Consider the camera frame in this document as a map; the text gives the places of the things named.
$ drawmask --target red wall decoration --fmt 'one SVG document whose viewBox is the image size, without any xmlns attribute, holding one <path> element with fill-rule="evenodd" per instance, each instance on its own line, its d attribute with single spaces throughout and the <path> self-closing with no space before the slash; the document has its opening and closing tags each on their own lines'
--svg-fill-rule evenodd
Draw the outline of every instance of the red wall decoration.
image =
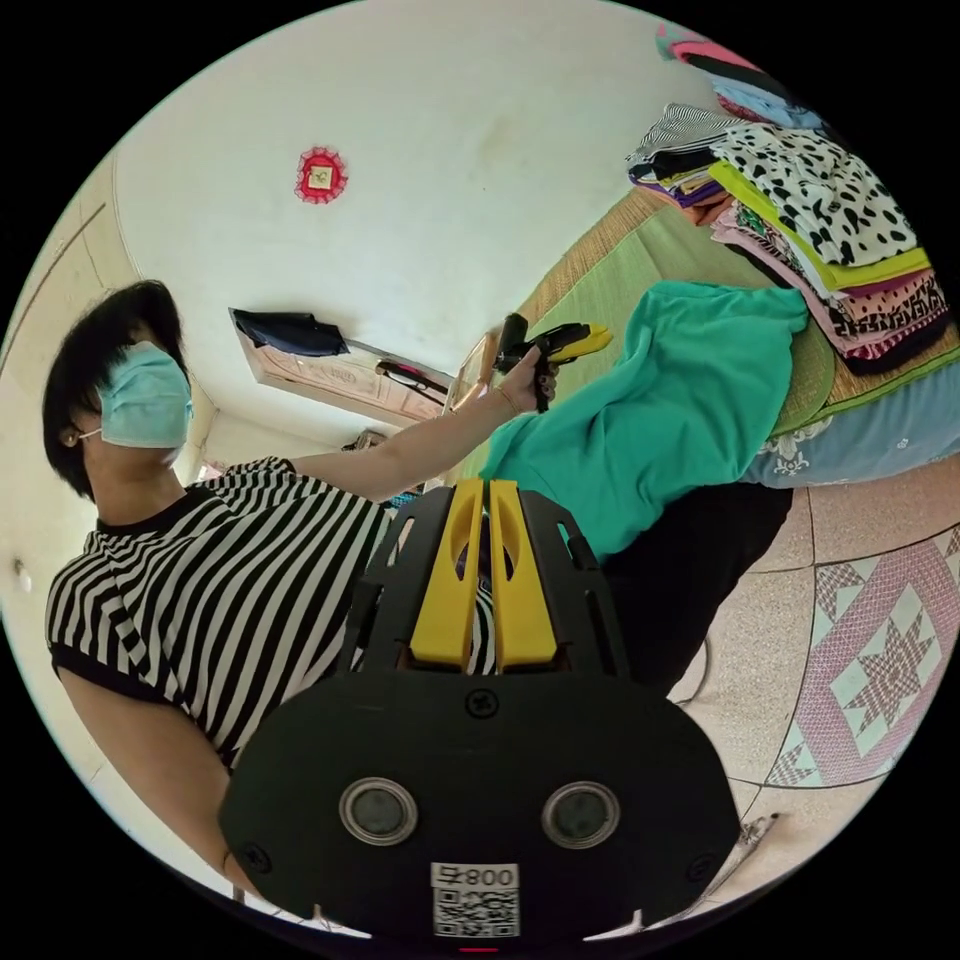
<svg viewBox="0 0 960 960">
<path fill-rule="evenodd" d="M 346 164 L 336 150 L 313 147 L 300 154 L 294 192 L 304 203 L 329 203 L 343 193 L 348 179 Z"/>
</svg>

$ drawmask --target qr code label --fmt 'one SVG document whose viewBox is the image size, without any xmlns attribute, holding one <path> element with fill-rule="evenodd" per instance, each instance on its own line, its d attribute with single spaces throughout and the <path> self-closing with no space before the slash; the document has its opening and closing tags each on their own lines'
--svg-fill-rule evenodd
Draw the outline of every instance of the qr code label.
<svg viewBox="0 0 960 960">
<path fill-rule="evenodd" d="M 520 936 L 520 873 L 515 863 L 434 863 L 430 873 L 437 936 Z"/>
</svg>

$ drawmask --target black pants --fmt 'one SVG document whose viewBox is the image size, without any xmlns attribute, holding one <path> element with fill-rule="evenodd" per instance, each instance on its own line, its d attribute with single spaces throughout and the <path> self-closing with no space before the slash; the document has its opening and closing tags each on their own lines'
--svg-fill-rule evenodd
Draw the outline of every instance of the black pants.
<svg viewBox="0 0 960 960">
<path fill-rule="evenodd" d="M 753 483 L 702 487 L 608 558 L 603 572 L 637 683 L 663 696 L 679 683 L 720 604 L 770 549 L 792 504 L 793 490 Z M 486 521 L 480 575 L 490 576 Z"/>
</svg>

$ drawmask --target stack of clothes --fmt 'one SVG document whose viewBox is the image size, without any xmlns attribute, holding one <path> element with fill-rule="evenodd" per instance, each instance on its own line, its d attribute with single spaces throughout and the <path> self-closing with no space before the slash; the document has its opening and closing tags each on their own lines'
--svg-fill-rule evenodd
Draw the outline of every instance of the stack of clothes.
<svg viewBox="0 0 960 960">
<path fill-rule="evenodd" d="M 873 171 L 810 130 L 728 127 L 708 175 L 731 198 L 713 239 L 803 294 L 851 373 L 884 374 L 956 321 L 916 233 Z"/>
<path fill-rule="evenodd" d="M 731 202 L 710 173 L 713 144 L 745 120 L 684 103 L 669 103 L 640 145 L 627 157 L 630 180 L 679 209 L 695 226 L 712 223 Z"/>
<path fill-rule="evenodd" d="M 729 115 L 787 129 L 816 130 L 835 139 L 815 110 L 731 50 L 666 22 L 659 24 L 656 42 L 664 60 L 679 60 L 705 74 L 717 103 Z"/>
</svg>

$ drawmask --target surgical face mask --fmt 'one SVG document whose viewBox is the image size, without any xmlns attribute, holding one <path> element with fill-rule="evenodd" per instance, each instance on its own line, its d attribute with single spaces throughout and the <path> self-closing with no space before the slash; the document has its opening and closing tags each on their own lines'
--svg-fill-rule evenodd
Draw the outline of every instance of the surgical face mask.
<svg viewBox="0 0 960 960">
<path fill-rule="evenodd" d="M 137 343 L 110 373 L 100 394 L 99 430 L 118 447 L 179 450 L 193 417 L 190 383 L 173 357 L 152 343 Z"/>
</svg>

